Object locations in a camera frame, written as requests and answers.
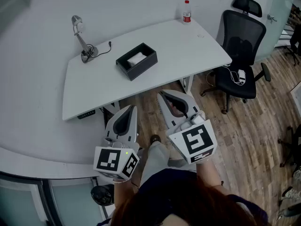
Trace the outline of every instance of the white desk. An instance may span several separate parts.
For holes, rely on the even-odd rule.
[[[123,34],[111,42],[111,52],[87,64],[82,63],[80,55],[69,61],[63,120],[184,77],[188,77],[185,91],[190,93],[194,74],[232,61],[194,20],[190,25],[183,25],[180,20],[155,24]],[[130,81],[117,67],[116,59],[143,42],[157,52],[158,63]],[[108,41],[97,48],[99,53],[108,51]]]

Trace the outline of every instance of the white tissue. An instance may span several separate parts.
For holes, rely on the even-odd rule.
[[[131,67],[133,67],[134,65],[136,65],[137,63],[139,63],[141,60],[143,60],[145,58],[146,58],[146,56],[143,55],[141,52],[139,52],[138,54],[136,54],[133,57],[131,57],[130,59],[128,59],[127,62]]]

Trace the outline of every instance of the chair seat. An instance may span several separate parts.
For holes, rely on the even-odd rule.
[[[230,71],[236,72],[241,69],[246,73],[246,82],[244,85],[237,85],[231,79]],[[241,66],[241,65],[230,65],[229,67],[219,67],[215,71],[215,86],[224,91],[227,94],[230,94],[235,97],[244,98],[244,99],[254,99],[256,97],[256,85],[254,80],[253,70],[250,66]],[[238,81],[235,73],[233,78],[235,81]]]

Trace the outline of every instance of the chair headrest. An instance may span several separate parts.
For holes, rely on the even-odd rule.
[[[253,14],[257,17],[262,17],[262,10],[258,2],[254,0],[234,0],[232,6],[243,10],[246,13]]]

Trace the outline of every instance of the water bottle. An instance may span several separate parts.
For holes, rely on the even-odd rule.
[[[191,24],[191,6],[189,0],[185,0],[185,7],[183,11],[183,23]]]

